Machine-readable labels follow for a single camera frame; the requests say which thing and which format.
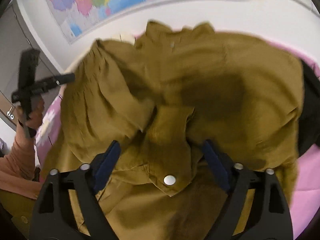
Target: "orange sleeve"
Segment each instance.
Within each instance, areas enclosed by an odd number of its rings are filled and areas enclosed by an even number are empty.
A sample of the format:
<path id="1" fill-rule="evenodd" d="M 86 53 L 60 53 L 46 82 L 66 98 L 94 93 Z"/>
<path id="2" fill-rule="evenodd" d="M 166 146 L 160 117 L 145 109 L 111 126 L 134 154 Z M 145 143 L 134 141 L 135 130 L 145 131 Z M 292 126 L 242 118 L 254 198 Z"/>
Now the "orange sleeve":
<path id="1" fill-rule="evenodd" d="M 1 161 L 17 177 L 32 180 L 35 170 L 34 138 L 27 139 L 23 128 L 17 124 L 16 136 L 8 155 Z"/>

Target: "wrinkled fabric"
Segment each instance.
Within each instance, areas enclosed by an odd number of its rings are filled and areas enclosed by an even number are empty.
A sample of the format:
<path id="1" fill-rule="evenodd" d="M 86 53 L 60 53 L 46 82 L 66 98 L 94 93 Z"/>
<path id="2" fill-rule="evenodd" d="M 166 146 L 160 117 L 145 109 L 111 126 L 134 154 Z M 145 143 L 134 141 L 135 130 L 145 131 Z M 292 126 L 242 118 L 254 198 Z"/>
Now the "wrinkled fabric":
<path id="1" fill-rule="evenodd" d="M 18 124 L 10 153 L 0 158 L 0 189 L 37 199 L 42 184 L 32 181 L 34 171 L 33 140 L 26 139 L 23 128 Z"/>
<path id="2" fill-rule="evenodd" d="M 134 46 L 96 41 L 75 74 L 43 175 L 90 163 L 119 141 L 120 159 L 96 197 L 120 239 L 204 239 L 226 198 L 202 158 L 206 139 L 249 169 L 274 168 L 290 202 L 303 102 L 301 62 L 290 53 L 209 24 L 173 32 L 150 22 Z"/>
<path id="3" fill-rule="evenodd" d="M 299 118 L 298 151 L 302 156 L 314 143 L 320 145 L 320 68 L 307 55 L 279 43 L 269 44 L 291 52 L 302 60 L 304 77 L 304 103 Z"/>

